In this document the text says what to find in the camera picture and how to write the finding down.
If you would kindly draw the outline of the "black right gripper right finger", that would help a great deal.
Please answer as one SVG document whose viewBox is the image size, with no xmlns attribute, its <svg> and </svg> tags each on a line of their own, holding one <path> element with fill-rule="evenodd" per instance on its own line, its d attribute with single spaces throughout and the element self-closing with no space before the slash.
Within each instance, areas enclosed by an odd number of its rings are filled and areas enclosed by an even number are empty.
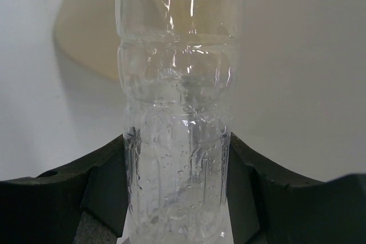
<svg viewBox="0 0 366 244">
<path fill-rule="evenodd" d="M 234 243 L 365 242 L 364 174 L 317 181 L 233 135 L 227 199 Z"/>
</svg>

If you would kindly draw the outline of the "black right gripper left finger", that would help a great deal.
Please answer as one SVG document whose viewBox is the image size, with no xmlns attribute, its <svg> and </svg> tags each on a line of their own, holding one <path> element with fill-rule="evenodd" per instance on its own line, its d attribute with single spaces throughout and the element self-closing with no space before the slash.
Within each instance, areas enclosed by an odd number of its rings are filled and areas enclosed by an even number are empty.
<svg viewBox="0 0 366 244">
<path fill-rule="evenodd" d="M 128 192 L 124 140 L 37 177 L 1 182 L 2 243 L 116 243 Z"/>
</svg>

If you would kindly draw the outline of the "clear bottle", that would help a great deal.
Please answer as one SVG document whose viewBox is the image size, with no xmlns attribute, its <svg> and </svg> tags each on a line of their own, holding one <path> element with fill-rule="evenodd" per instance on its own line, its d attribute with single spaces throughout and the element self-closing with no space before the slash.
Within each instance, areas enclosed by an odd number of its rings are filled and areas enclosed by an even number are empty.
<svg viewBox="0 0 366 244">
<path fill-rule="evenodd" d="M 244 0 L 115 0 L 131 243 L 220 243 Z"/>
</svg>

